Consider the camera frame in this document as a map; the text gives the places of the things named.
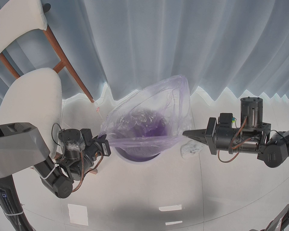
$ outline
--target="white floor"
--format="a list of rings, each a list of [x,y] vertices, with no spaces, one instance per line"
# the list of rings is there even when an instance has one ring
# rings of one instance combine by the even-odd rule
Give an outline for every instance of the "white floor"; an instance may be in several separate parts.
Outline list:
[[[289,130],[289,100],[278,95],[260,97],[264,100],[263,121],[271,123],[272,129]],[[78,95],[63,102],[61,126],[91,128],[97,135],[117,103],[109,90],[95,104]],[[227,88],[215,102],[198,88],[191,96],[191,106],[196,129],[206,128],[209,117],[221,112],[232,112],[240,123],[240,100]],[[184,160],[181,145],[146,165],[127,163],[113,152],[103,160],[98,174],[88,174],[82,187],[67,199],[55,197],[31,169],[14,174],[15,185],[37,231],[260,230],[289,203],[289,158],[275,169],[245,153],[225,164],[205,146],[199,155]],[[231,155],[222,152],[221,158]],[[87,207],[87,217],[79,216],[88,220],[88,226],[71,223],[68,204]],[[167,208],[160,207],[166,206],[178,210],[161,211]],[[2,213],[0,230],[14,230]]]

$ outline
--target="chair backrest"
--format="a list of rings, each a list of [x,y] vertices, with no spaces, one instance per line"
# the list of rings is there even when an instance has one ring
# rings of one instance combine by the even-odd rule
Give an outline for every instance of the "chair backrest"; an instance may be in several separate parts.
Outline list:
[[[34,29],[46,30],[40,0],[10,0],[0,9],[0,53],[15,39]]]

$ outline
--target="chair seat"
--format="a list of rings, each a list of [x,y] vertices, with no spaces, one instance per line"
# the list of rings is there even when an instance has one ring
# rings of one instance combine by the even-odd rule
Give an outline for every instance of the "chair seat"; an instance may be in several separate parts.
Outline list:
[[[50,150],[57,145],[51,137],[53,123],[60,123],[62,105],[61,81],[51,68],[40,68],[16,79],[0,106],[0,124],[29,122],[36,126]]]

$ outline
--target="blue gray curtain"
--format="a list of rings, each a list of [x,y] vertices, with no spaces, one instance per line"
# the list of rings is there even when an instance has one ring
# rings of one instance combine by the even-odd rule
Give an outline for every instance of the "blue gray curtain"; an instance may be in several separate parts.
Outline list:
[[[7,0],[0,0],[3,6]],[[49,26],[97,99],[107,82],[115,100],[172,75],[216,100],[225,87],[289,96],[288,0],[42,0]],[[59,58],[40,30],[4,51],[20,74]],[[63,98],[81,92],[59,73]],[[0,98],[14,81],[0,63]]]

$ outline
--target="white cushion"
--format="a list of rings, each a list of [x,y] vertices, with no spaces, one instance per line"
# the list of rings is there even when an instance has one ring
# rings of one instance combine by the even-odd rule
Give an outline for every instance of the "white cushion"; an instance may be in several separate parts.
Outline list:
[[[34,29],[47,29],[40,0],[10,0],[0,9],[0,53],[15,39]]]
[[[60,123],[62,105],[61,81],[51,68],[31,71],[17,80],[8,89],[0,106],[0,124],[29,122],[40,131],[50,150],[56,153],[57,145],[51,138],[53,123]]]

